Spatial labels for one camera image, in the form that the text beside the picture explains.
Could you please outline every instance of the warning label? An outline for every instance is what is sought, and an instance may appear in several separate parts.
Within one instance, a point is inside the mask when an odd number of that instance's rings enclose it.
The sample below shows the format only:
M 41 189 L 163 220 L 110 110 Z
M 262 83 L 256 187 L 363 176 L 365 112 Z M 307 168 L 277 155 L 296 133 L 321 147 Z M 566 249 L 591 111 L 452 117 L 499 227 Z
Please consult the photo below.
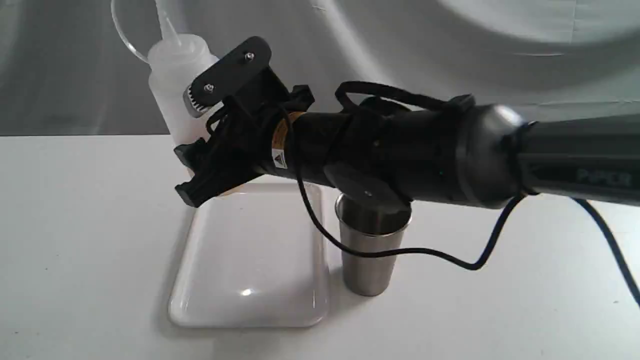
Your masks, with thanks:
M 295 112 L 290 113 L 289 118 L 291 124 L 296 121 L 300 115 L 304 113 Z M 288 168 L 287 160 L 284 157 L 285 141 L 287 139 L 287 133 L 289 128 L 287 127 L 287 121 L 285 119 L 280 120 L 276 128 L 273 130 L 273 137 L 271 138 L 271 158 L 276 168 Z

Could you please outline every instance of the white plastic bottle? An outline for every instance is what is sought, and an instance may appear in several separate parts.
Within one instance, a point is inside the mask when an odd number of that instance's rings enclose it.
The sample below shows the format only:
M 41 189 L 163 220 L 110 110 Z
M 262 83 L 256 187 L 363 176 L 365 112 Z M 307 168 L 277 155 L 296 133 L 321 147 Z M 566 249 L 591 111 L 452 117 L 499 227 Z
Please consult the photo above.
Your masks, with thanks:
M 168 31 L 148 54 L 149 88 L 156 98 L 169 133 L 176 145 L 209 139 L 206 119 L 194 119 L 185 107 L 182 93 L 191 82 L 218 61 L 207 42 L 192 34 L 176 34 L 166 19 Z

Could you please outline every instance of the stainless steel cup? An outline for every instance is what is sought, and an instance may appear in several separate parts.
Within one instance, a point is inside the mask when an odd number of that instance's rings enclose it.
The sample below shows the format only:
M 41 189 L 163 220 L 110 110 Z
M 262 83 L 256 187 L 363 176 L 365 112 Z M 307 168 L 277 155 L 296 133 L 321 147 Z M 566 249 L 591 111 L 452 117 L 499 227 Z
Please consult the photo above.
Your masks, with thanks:
M 362 252 L 397 249 L 411 221 L 411 210 L 386 214 L 364 208 L 344 194 L 335 202 L 335 214 L 340 220 L 340 241 Z M 343 252 L 344 284 L 359 295 L 380 295 L 389 286 L 395 262 L 395 256 L 369 259 Z

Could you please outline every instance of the gray background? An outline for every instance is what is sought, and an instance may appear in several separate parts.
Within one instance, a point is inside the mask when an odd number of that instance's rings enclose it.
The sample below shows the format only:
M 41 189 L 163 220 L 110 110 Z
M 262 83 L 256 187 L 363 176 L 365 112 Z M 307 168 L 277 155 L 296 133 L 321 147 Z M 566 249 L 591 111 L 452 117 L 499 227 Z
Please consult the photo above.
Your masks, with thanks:
M 124 1 L 136 4 L 120 14 L 135 25 L 127 34 L 146 50 L 157 37 L 153 2 Z M 522 40 L 443 1 L 185 0 L 182 11 L 220 57 L 249 36 L 266 38 L 276 73 L 288 86 L 311 85 L 317 110 L 337 110 L 341 81 L 365 79 L 445 98 L 472 92 L 535 120 L 640 111 L 636 29 L 600 42 Z M 166 133 L 150 70 L 120 41 L 108 0 L 0 6 L 0 135 Z M 589 9 L 563 8 L 552 20 L 581 38 L 608 19 Z

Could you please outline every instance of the black strap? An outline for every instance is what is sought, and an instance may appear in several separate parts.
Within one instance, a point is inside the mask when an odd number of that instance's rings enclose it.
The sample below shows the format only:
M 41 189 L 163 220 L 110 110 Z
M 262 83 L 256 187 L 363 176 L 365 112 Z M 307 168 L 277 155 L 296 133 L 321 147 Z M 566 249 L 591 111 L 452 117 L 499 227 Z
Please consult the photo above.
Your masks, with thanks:
M 426 95 L 413 94 L 393 86 L 368 83 L 366 81 L 346 81 L 340 84 L 338 90 L 335 91 L 335 97 L 345 110 L 349 112 L 358 111 L 359 106 L 351 101 L 347 95 L 348 93 L 379 96 L 431 111 L 440 111 L 444 109 L 444 106 L 447 103 L 446 101 L 438 100 Z

